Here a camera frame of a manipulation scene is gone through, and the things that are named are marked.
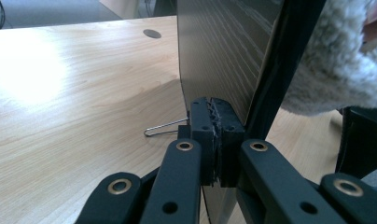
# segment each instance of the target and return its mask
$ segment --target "black plastic part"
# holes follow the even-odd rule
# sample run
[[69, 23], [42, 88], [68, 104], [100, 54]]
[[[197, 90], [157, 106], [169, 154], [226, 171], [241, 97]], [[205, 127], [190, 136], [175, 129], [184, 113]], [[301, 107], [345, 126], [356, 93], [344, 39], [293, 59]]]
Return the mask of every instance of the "black plastic part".
[[246, 122], [247, 138], [265, 139], [326, 0], [286, 0]]
[[177, 128], [177, 139], [190, 138], [191, 129], [189, 125], [179, 125]]
[[359, 179], [345, 174], [325, 175], [320, 191], [348, 223], [377, 223], [377, 191]]
[[198, 223], [201, 146], [173, 141], [165, 153], [140, 223]]
[[[131, 182], [128, 191], [121, 194], [110, 193], [110, 183], [119, 179]], [[130, 217], [136, 209], [140, 190], [141, 180], [136, 175], [117, 173], [108, 176], [92, 192], [76, 223], [132, 223]]]
[[139, 223], [142, 213], [145, 210], [148, 196], [150, 195], [150, 191], [153, 188], [154, 180], [157, 177], [159, 169], [160, 168], [157, 168], [141, 178], [142, 187], [139, 193], [139, 198], [136, 202], [136, 206], [131, 213], [130, 223]]
[[244, 172], [241, 173], [240, 187], [236, 189], [236, 198], [246, 223], [265, 223], [267, 210]]
[[241, 169], [238, 154], [244, 141], [244, 126], [227, 101], [212, 98], [211, 111], [211, 119], [218, 134], [216, 175], [221, 187], [234, 188]]
[[176, 0], [157, 0], [153, 17], [176, 15]]
[[[240, 163], [267, 210], [267, 221], [344, 223], [340, 215], [270, 143], [257, 139], [243, 142]], [[246, 185], [240, 181], [239, 187], [251, 188]]]
[[201, 185], [209, 186], [215, 180], [215, 138], [206, 98], [199, 98], [191, 103], [189, 121], [191, 139], [200, 143], [202, 147]]
[[336, 172], [363, 178], [377, 169], [377, 109], [347, 107], [342, 113]]

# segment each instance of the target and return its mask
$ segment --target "wood grain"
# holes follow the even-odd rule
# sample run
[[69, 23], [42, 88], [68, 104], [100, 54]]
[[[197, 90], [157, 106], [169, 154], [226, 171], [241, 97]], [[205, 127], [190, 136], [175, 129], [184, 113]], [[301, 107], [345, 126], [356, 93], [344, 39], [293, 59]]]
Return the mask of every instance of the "wood grain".
[[[186, 116], [175, 20], [0, 31], [0, 223], [73, 223], [103, 178], [161, 164], [175, 135], [142, 132]], [[340, 123], [281, 110], [268, 140], [317, 182], [334, 169]], [[238, 206], [230, 223], [244, 223]]]
[[283, 1], [178, 1], [180, 75], [186, 105], [229, 102], [246, 123]]

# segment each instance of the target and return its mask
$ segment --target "wooden desk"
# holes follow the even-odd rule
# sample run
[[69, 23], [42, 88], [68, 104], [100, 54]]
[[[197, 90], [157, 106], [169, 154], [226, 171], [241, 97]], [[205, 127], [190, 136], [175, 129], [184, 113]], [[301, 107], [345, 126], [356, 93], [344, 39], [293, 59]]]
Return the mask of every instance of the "wooden desk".
[[[106, 176], [158, 167], [175, 136], [143, 130], [185, 115], [175, 17], [0, 31], [0, 223], [73, 223]], [[281, 111], [269, 140], [317, 182], [340, 122]]]

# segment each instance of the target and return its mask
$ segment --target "fuzzy fabric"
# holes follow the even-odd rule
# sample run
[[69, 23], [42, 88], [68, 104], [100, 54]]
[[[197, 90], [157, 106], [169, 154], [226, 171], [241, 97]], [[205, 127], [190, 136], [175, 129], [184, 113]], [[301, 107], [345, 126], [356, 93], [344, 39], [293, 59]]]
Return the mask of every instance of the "fuzzy fabric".
[[350, 105], [377, 107], [377, 40], [362, 48], [368, 3], [326, 2], [282, 108], [311, 116]]

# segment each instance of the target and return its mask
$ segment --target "floor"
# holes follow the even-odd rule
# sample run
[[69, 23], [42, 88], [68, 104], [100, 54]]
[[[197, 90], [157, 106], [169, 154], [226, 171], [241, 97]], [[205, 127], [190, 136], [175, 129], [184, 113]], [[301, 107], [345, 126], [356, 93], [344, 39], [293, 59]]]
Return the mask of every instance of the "floor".
[[[138, 18], [148, 17], [148, 12], [151, 13], [154, 8], [155, 0], [139, 1]], [[3, 29], [121, 20], [99, 0], [1, 0], [1, 2], [6, 13]]]

